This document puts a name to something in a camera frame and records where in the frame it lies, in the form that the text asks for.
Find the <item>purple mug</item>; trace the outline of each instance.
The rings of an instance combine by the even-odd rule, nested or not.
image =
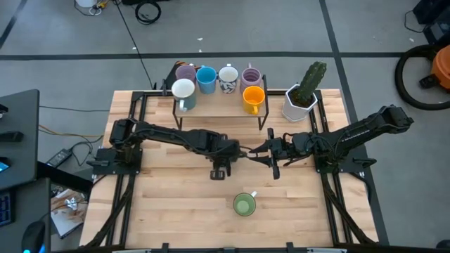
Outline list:
[[[197,72],[195,71],[195,68],[193,66],[193,64],[189,64],[189,65],[182,65],[179,66],[176,70],[175,70],[175,76],[177,80],[180,79],[189,79],[191,80],[193,83],[195,83],[195,74],[197,74]]]
[[[242,74],[240,75],[240,92],[243,93],[249,86],[261,86],[261,80],[261,72],[248,63],[248,68],[242,71]]]

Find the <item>patterned mug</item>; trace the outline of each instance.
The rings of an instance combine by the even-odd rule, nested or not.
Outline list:
[[[238,85],[239,72],[236,68],[227,64],[219,71],[220,89],[226,94],[233,93]]]

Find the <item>pink mug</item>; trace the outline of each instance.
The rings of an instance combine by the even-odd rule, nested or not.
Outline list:
[[[240,75],[240,92],[243,93],[245,88],[249,86],[261,86],[261,80],[261,72],[248,63],[248,68],[244,69]]]

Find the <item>white mug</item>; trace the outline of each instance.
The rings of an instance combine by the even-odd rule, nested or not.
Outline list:
[[[179,102],[180,111],[185,112],[195,107],[195,84],[191,80],[176,80],[172,85],[172,94]]]

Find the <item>wooden tabletop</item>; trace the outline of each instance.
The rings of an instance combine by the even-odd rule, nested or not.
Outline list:
[[[103,144],[117,119],[127,117],[132,91],[116,91]],[[322,90],[330,131],[348,125],[340,90]],[[283,96],[269,96],[270,113],[262,131],[255,118],[186,118],[183,130],[209,129],[235,138],[241,145],[255,148],[271,127],[275,136],[311,131],[309,119],[289,123],[282,115]],[[146,118],[150,123],[176,128],[172,97],[150,97]],[[136,106],[135,118],[140,105]],[[211,181],[212,163],[182,147],[144,141],[141,173],[136,177],[127,237],[127,249],[204,247],[295,247],[332,246],[320,176],[312,157],[289,167],[281,167],[281,177],[273,180],[270,168],[250,160],[233,163],[231,177]],[[91,192],[81,245],[90,241],[110,214],[117,176],[107,176]],[[377,240],[365,185],[341,174],[347,210],[372,240]],[[257,191],[257,209],[248,217],[237,215],[232,206],[239,193]],[[344,233],[335,211],[340,240]],[[115,242],[120,234],[120,216]]]

